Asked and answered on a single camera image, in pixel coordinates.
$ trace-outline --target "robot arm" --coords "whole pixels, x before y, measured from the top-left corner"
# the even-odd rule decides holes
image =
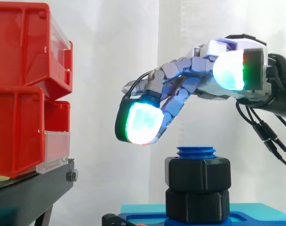
[[[268,55],[265,43],[251,36],[211,40],[146,75],[148,79],[130,82],[122,90],[115,125],[119,140],[157,142],[192,94],[212,100],[233,97],[286,116],[286,59]]]

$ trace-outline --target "metal shelf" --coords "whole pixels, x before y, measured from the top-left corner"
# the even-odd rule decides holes
[[[0,226],[47,226],[52,206],[73,187],[74,160],[46,174],[0,182]]]

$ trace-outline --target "red storage bin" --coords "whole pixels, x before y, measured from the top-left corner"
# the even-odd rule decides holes
[[[66,164],[69,121],[70,104],[44,101],[39,87],[0,87],[0,176],[44,173]]]
[[[49,100],[72,92],[72,43],[47,4],[0,2],[0,86],[39,86]]]

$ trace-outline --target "blue platform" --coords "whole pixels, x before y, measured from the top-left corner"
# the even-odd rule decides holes
[[[230,210],[229,218],[220,226],[286,226],[285,213],[261,203],[230,204]],[[119,216],[133,224],[189,226],[167,219],[164,204],[123,205]]]

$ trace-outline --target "white curtain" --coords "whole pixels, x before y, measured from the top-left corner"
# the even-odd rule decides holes
[[[179,145],[213,145],[231,161],[232,202],[263,202],[286,212],[286,167],[239,117],[234,100],[191,97],[151,146],[114,135],[124,84],[196,45],[245,32],[286,56],[286,0],[46,3],[74,43],[73,93],[63,99],[71,103],[70,156],[79,170],[74,188],[54,205],[51,226],[98,226],[122,204],[164,203],[164,160]],[[286,129],[271,114],[259,114],[286,144]]]

